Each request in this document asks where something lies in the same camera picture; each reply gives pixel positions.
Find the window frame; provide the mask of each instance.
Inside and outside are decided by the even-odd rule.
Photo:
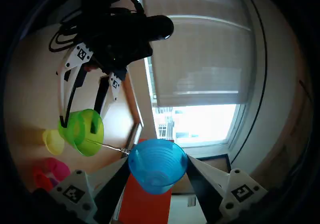
[[[167,124],[159,124],[159,125],[158,125],[158,136],[159,136],[159,138],[166,138],[166,136],[167,136],[167,130],[168,130],[168,125],[167,125]],[[162,132],[160,132],[160,131],[165,131],[165,132],[164,132],[164,136],[160,135],[160,133],[162,133]]]

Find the red plastic cup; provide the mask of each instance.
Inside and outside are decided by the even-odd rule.
[[[33,167],[33,180],[37,188],[45,189],[48,192],[53,188],[50,179],[46,177],[39,167]]]

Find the yellow plastic cup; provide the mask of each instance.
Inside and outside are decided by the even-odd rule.
[[[61,138],[58,130],[45,130],[42,140],[51,154],[60,155],[63,152],[64,139]]]
[[[103,143],[103,122],[92,109],[71,112],[67,128],[59,121],[58,130],[60,136],[84,156],[93,156],[100,150],[101,145],[93,142]]]

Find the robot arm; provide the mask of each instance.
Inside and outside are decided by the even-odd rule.
[[[188,159],[187,175],[208,223],[236,219],[241,211],[249,210],[267,193],[240,169],[226,173],[191,156]],[[87,223],[108,223],[129,174],[127,157],[90,175],[76,170],[50,195]]]

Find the wooden table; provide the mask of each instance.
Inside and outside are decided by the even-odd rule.
[[[101,148],[92,156],[82,156],[67,143],[61,155],[53,156],[42,142],[45,129],[57,129],[57,68],[66,52],[51,53],[50,38],[58,25],[49,26],[23,39],[15,51],[8,70],[4,101],[6,135],[12,157],[26,187],[35,189],[32,167],[42,165],[46,157],[66,163],[70,170],[94,172],[121,158],[121,153]],[[78,88],[71,111],[93,109],[101,70],[87,74]],[[122,84],[117,102],[104,118],[104,142],[116,147],[133,143],[141,131],[142,121],[130,78]]]

